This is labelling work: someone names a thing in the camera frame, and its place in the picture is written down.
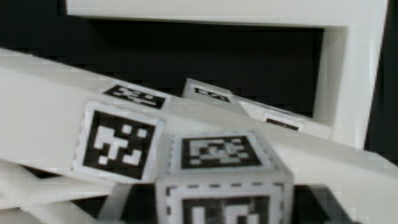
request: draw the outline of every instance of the white frame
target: white frame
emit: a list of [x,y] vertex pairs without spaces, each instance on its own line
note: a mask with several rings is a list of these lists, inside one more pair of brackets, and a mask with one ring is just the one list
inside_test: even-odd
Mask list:
[[[142,179],[129,178],[104,170],[94,169],[86,166],[83,166],[83,156],[85,156],[85,147],[86,147],[86,139],[88,139],[88,132],[90,132],[90,125],[92,125],[92,116],[94,116],[94,111],[104,112],[129,120],[134,120],[149,125],[154,126],[154,134],[152,134],[152,142],[149,146],[149,155],[145,158],[145,167],[143,167],[143,173],[142,173]],[[76,147],[76,156],[72,160],[72,170],[76,172],[81,172],[97,178],[102,178],[106,180],[117,181],[120,183],[143,183],[150,182],[154,179],[154,171],[156,171],[156,151],[157,151],[157,143],[159,143],[159,138],[163,134],[163,126],[165,122],[156,119],[147,117],[142,114],[133,113],[131,111],[118,109],[113,106],[108,106],[101,104],[99,102],[90,101],[85,105],[85,117],[83,117],[83,124],[81,124],[81,132],[79,132],[79,137],[78,137],[78,147]]]
[[[261,166],[245,166],[245,167],[227,167],[227,168],[195,168],[195,169],[182,169],[181,168],[181,141],[184,138],[202,138],[202,137],[230,137],[230,136],[245,136],[257,159],[261,161]],[[223,131],[216,133],[200,133],[200,134],[188,134],[188,135],[173,135],[172,136],[172,150],[170,150],[170,173],[172,174],[193,174],[193,173],[207,173],[207,172],[239,172],[248,170],[275,170],[275,163],[271,162],[269,156],[266,155],[268,150],[264,150],[262,146],[259,145],[255,135],[252,131]]]
[[323,28],[312,120],[330,127],[330,140],[355,148],[367,130],[385,9],[387,0],[67,0],[67,14],[92,18]]

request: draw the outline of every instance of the cube face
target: cube face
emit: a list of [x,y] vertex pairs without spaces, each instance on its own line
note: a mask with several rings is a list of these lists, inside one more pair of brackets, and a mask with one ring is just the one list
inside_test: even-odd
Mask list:
[[275,169],[250,131],[172,137],[170,173]]
[[152,109],[163,110],[170,107],[172,97],[166,94],[122,81],[113,81],[101,89],[101,93],[122,100],[122,102],[138,104]]
[[165,208],[157,206],[165,214],[157,217],[161,224],[278,224],[282,220],[282,187],[277,184],[230,180],[218,184],[168,183],[159,192],[165,192]]
[[161,130],[157,119],[88,103],[74,170],[117,182],[149,181]]

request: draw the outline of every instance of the dark opening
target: dark opening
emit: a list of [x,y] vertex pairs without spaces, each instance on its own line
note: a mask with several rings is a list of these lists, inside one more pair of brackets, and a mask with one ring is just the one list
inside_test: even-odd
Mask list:
[[321,29],[88,20],[60,0],[3,0],[0,12],[0,47],[177,96],[197,79],[312,115]]

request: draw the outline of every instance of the white cube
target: white cube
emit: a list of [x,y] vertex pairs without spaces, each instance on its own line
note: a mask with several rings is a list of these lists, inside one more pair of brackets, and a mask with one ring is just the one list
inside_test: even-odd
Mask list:
[[156,180],[159,224],[287,224],[293,175],[253,131],[172,136]]

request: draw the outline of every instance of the black background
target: black background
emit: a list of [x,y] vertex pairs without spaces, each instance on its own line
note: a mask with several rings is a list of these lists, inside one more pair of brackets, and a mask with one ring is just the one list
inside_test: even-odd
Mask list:
[[[390,0],[365,149],[398,163],[398,16]],[[62,0],[0,0],[0,47],[181,95],[184,78],[310,116],[321,30],[65,16]]]

